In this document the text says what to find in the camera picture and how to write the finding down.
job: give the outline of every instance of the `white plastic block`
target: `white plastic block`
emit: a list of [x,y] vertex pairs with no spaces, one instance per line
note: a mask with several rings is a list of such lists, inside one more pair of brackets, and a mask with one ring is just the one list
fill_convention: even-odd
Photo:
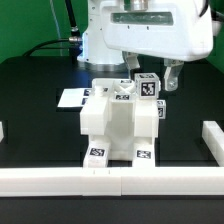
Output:
[[121,168],[122,195],[223,195],[224,168]]
[[0,196],[82,195],[82,168],[0,169]]
[[83,169],[83,196],[121,195],[120,168]]
[[135,103],[134,136],[158,137],[159,115],[156,100],[138,100]]
[[91,95],[80,113],[81,134],[103,135],[108,119],[108,95]]
[[159,119],[166,119],[166,101],[157,100]]
[[135,84],[139,99],[159,97],[159,77],[155,73],[136,73]]
[[4,138],[4,133],[3,133],[3,127],[2,127],[2,122],[0,121],[0,142]]
[[215,121],[204,121],[202,137],[219,166],[224,166],[224,132]]
[[135,143],[132,159],[132,167],[134,168],[155,167],[154,145]]
[[107,167],[109,151],[109,142],[90,141],[83,161],[83,167]]

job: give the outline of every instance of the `black surface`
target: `black surface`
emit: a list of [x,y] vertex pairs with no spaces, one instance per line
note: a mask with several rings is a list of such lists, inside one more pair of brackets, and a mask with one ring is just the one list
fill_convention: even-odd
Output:
[[[141,58],[145,72],[161,76],[160,59]],[[69,58],[11,58],[0,65],[0,167],[81,166],[87,137],[79,111],[56,111],[64,88],[90,87],[92,78],[126,77],[77,69]],[[202,121],[224,121],[224,75],[206,61],[187,63],[166,99],[160,122],[158,166],[217,166],[201,139]],[[130,162],[110,162],[110,166]],[[223,197],[1,198],[0,223],[223,223]]]

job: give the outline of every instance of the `white foam block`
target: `white foam block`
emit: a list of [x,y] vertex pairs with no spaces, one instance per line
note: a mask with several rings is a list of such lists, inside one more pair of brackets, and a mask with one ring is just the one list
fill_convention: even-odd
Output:
[[120,168],[83,169],[83,195],[121,195]]
[[0,169],[0,196],[82,195],[82,168]]
[[109,151],[110,143],[108,142],[90,142],[83,161],[83,167],[107,167]]
[[3,127],[2,127],[2,122],[0,121],[0,142],[4,138],[4,133],[3,133]]
[[224,132],[215,121],[204,121],[202,137],[219,166],[224,166]]
[[224,168],[121,168],[122,195],[223,195]]
[[108,119],[108,96],[90,96],[80,113],[81,134],[104,135]]
[[159,115],[157,101],[136,99],[134,111],[134,136],[158,137]]

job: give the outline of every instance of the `cable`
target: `cable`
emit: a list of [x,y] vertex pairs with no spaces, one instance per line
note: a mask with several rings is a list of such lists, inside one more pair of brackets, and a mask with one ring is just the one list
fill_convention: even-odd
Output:
[[53,0],[50,0],[50,5],[51,5],[51,12],[52,12],[52,15],[53,15],[53,18],[54,18],[54,22],[55,22],[55,26],[56,26],[58,39],[61,39],[60,27],[58,25],[58,20],[57,20],[57,16],[56,16],[56,13],[55,13]]
[[46,46],[46,45],[50,45],[50,44],[56,44],[56,43],[63,43],[63,42],[69,42],[69,39],[64,38],[64,39],[58,39],[58,40],[50,40],[50,41],[46,41],[43,42],[41,44],[36,45],[35,47],[33,47],[32,49],[26,51],[23,56],[28,57],[30,56],[34,51],[41,49],[41,47]]
[[222,13],[217,12],[217,11],[212,9],[211,14],[212,14],[212,20],[213,21],[224,23],[224,15]]
[[80,36],[79,30],[76,25],[71,0],[65,0],[65,5],[66,5],[67,12],[68,12],[69,21],[70,21],[71,34],[72,34],[72,36],[75,36],[75,35]]
[[205,0],[205,5],[204,5],[204,8],[202,9],[201,13],[200,13],[200,17],[202,17],[208,10],[208,7],[209,7],[209,0]]

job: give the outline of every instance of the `white wall segment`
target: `white wall segment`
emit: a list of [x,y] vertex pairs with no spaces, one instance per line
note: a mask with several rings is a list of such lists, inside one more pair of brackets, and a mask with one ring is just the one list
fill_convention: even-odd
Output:
[[224,168],[0,169],[0,196],[224,195]]
[[204,121],[202,137],[219,166],[224,166],[224,132],[215,121]]

